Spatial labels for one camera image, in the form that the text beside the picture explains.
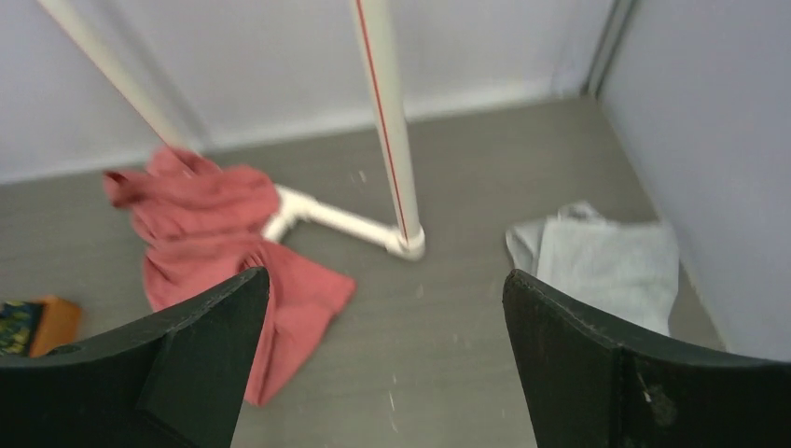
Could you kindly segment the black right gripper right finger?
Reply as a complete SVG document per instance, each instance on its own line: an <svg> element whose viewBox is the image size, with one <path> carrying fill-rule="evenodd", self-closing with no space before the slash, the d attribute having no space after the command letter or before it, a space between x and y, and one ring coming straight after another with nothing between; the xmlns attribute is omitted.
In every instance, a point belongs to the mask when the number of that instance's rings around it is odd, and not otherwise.
<svg viewBox="0 0 791 448"><path fill-rule="evenodd" d="M786 447L790 365L644 329L515 270L503 308L540 447Z"/></svg>

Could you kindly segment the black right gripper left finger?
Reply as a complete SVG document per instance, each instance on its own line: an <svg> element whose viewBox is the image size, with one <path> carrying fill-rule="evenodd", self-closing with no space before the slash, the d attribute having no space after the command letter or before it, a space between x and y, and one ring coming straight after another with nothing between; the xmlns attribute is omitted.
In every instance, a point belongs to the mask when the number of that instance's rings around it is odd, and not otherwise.
<svg viewBox="0 0 791 448"><path fill-rule="evenodd" d="M2 445L230 446L269 285L252 268L42 357L3 357Z"/></svg>

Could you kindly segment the white PVC pipe frame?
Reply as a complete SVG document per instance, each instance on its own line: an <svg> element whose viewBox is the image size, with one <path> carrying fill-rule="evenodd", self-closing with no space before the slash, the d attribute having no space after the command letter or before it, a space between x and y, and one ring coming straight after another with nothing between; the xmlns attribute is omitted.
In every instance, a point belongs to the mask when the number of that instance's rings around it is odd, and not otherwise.
<svg viewBox="0 0 791 448"><path fill-rule="evenodd" d="M68 2L42 1L39 5L164 144L176 147L186 145L184 136L156 105L152 96ZM388 226L279 185L276 190L280 208L268 220L262 235L269 241L280 242L300 221L315 222L381 246L402 259L417 260L425 252L425 232L418 211L389 7L385 1L353 1L351 10L368 77L397 224Z"/></svg>

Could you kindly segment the grey cloth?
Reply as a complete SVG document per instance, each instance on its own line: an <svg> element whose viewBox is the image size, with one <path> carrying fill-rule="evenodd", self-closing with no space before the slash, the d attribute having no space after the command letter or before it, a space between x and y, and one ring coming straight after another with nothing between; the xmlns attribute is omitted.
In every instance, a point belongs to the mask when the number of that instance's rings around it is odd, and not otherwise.
<svg viewBox="0 0 791 448"><path fill-rule="evenodd" d="M669 335L680 274L669 225L621 223L576 202L512 225L505 243L515 268L589 306Z"/></svg>

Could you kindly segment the orange compartment tray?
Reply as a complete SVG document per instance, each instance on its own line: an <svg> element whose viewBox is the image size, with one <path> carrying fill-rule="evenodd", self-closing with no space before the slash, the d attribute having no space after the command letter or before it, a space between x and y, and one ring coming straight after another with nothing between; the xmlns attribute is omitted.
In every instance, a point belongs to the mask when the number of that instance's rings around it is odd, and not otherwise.
<svg viewBox="0 0 791 448"><path fill-rule="evenodd" d="M29 356L42 357L58 346L76 340L82 309L66 299L47 295L37 301L43 311L31 343Z"/></svg>

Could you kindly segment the red cloth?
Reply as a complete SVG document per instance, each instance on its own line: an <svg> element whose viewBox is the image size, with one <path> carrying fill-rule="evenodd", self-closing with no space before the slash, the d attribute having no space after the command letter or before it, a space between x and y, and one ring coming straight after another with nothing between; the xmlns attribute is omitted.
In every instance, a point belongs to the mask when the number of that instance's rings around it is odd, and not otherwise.
<svg viewBox="0 0 791 448"><path fill-rule="evenodd" d="M280 201L258 169L163 147L144 171L105 172L103 187L146 242L143 286L154 311L249 268L268 271L269 303L244 394L253 405L294 377L355 293L353 278L263 237Z"/></svg>

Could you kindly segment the rolled green tie in tray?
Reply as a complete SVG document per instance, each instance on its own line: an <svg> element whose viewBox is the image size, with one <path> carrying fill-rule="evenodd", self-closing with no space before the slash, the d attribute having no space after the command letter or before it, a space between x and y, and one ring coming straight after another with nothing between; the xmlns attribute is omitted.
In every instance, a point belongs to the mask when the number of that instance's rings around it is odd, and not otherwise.
<svg viewBox="0 0 791 448"><path fill-rule="evenodd" d="M32 301L1 302L1 356L28 357L44 305Z"/></svg>

